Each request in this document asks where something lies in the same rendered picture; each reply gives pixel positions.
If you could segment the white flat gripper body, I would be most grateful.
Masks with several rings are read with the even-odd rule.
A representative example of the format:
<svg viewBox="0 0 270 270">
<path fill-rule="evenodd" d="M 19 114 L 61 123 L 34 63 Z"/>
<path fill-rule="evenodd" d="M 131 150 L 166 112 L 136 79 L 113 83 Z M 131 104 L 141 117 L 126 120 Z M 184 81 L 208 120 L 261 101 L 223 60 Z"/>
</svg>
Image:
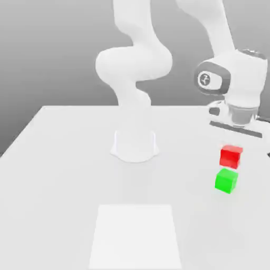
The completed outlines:
<svg viewBox="0 0 270 270">
<path fill-rule="evenodd" d="M 265 148 L 265 124 L 254 121 L 244 128 L 234 128 L 209 121 L 207 139 L 215 146 L 230 144 L 242 148 Z"/>
</svg>

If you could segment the small red cube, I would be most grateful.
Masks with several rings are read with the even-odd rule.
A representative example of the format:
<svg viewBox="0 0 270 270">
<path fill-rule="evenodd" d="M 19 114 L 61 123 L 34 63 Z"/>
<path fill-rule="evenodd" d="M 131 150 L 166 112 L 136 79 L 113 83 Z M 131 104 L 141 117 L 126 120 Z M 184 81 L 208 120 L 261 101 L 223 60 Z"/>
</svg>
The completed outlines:
<svg viewBox="0 0 270 270">
<path fill-rule="evenodd" d="M 219 164 L 224 167 L 237 169 L 240 163 L 240 155 L 243 152 L 241 147 L 225 145 L 220 150 Z"/>
</svg>

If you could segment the small green cube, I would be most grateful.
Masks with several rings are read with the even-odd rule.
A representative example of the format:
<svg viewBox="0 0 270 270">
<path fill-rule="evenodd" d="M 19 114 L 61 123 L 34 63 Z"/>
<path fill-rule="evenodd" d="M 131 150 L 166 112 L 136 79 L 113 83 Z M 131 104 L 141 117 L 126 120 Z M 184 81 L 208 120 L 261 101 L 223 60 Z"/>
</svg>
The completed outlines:
<svg viewBox="0 0 270 270">
<path fill-rule="evenodd" d="M 215 188 L 231 194 L 236 187 L 238 173 L 227 168 L 222 168 L 216 175 Z"/>
</svg>

